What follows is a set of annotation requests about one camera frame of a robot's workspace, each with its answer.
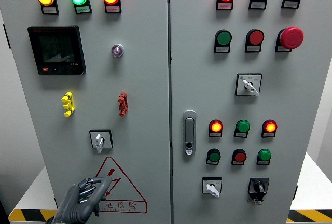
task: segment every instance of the red terminal connector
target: red terminal connector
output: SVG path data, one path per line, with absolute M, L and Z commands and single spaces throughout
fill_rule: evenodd
M 121 92 L 118 102 L 120 103 L 119 105 L 119 110 L 120 110 L 120 117 L 124 117 L 127 112 L 128 112 L 128 101 L 127 101 L 127 94 L 125 92 Z

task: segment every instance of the red push button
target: red push button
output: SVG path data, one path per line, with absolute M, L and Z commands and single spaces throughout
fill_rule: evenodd
M 304 39 L 303 31 L 298 27 L 289 27 L 280 35 L 280 43 L 286 49 L 295 49 L 299 47 Z

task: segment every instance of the green push button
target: green push button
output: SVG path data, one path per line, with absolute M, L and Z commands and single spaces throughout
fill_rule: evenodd
M 218 162 L 220 160 L 221 156 L 218 153 L 212 153 L 209 156 L 209 160 L 212 162 Z
M 239 132 L 246 133 L 250 129 L 250 124 L 247 120 L 240 120 L 237 123 L 237 129 Z
M 258 157 L 262 161 L 269 161 L 271 159 L 272 155 L 271 155 L 271 152 L 268 149 L 263 149 L 263 150 L 259 151 Z
M 227 45 L 232 40 L 232 36 L 228 31 L 222 31 L 217 36 L 217 41 L 221 45 Z

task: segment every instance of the black selector switch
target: black selector switch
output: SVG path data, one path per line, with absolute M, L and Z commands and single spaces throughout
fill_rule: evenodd
M 248 194 L 256 205 L 261 205 L 263 197 L 268 192 L 270 180 L 268 178 L 250 178 Z

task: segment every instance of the white wall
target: white wall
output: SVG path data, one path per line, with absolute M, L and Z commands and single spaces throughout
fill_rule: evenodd
M 44 167 L 0 12 L 0 201 L 7 214 Z

